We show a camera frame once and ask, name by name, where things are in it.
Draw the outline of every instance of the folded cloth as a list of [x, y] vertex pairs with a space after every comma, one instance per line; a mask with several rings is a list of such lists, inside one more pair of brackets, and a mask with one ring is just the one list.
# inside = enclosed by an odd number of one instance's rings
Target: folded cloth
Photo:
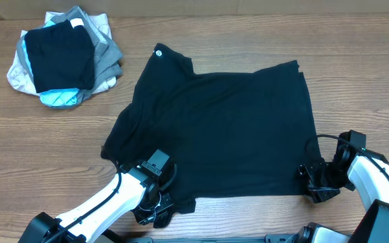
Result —
[[[61, 14], [63, 14], [63, 13], [46, 12], [45, 23], [48, 23], [49, 20], [53, 16], [61, 15]], [[90, 18], [91, 22], [94, 24], [94, 26], [99, 31], [101, 31], [103, 34], [108, 36], [110, 39], [112, 38], [111, 29], [109, 26], [107, 15], [105, 13], [100, 14], [99, 16], [89, 16], [89, 18]], [[27, 32], [25, 30], [21, 31], [21, 37], [24, 36], [26, 33]], [[21, 60], [23, 60], [24, 58], [23, 59], [20, 58], [19, 55], [20, 55], [20, 52], [16, 51], [15, 56], [14, 56], [14, 60], [13, 60], [13, 64], [7, 73], [7, 79], [9, 81], [9, 83], [11, 84], [11, 86], [15, 90], [18, 90], [20, 92], [24, 92], [24, 93], [27, 93], [30, 95], [32, 94], [32, 95], [39, 96], [39, 94], [36, 92], [34, 83], [31, 79], [32, 74], [29, 74], [28, 73], [29, 70], [22, 66]], [[114, 87], [114, 85], [116, 85], [116, 82], [117, 82], [116, 77], [114, 77], [114, 76], [107, 78], [106, 80], [104, 80], [104, 82], [101, 83], [101, 85], [99, 85], [93, 91], [92, 94], [104, 92], [104, 91]]]
[[[160, 149], [177, 164], [169, 188], [173, 213], [194, 211], [197, 197], [304, 194], [296, 176], [316, 135], [305, 78], [296, 61], [254, 73], [195, 74], [190, 58], [157, 44], [101, 157], [119, 164]], [[318, 144], [311, 144], [320, 157]]]
[[94, 45], [86, 29], [69, 20], [25, 34], [37, 92], [94, 87]]

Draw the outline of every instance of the clothing label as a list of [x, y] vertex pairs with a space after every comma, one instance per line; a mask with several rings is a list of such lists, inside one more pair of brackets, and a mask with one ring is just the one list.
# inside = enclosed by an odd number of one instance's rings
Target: clothing label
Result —
[[70, 20], [70, 23], [71, 23], [71, 26], [73, 26], [73, 28], [76, 26], [79, 26], [79, 25], [81, 25], [81, 26], [84, 25], [84, 22], [82, 21], [81, 18], [72, 19], [72, 20]]

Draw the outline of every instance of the folded black cloth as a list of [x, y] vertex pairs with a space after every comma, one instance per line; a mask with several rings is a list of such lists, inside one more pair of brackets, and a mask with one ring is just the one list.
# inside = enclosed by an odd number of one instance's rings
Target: folded black cloth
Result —
[[94, 45], [83, 26], [66, 20], [25, 35], [37, 92], [94, 87]]
[[[304, 194], [296, 170], [311, 163], [304, 145], [316, 129], [298, 68], [195, 74], [190, 58], [157, 44], [101, 155], [126, 163], [160, 149], [172, 157], [171, 213], [193, 211], [197, 197]], [[309, 149], [320, 157], [318, 143]], [[171, 213], [155, 223], [165, 226]]]

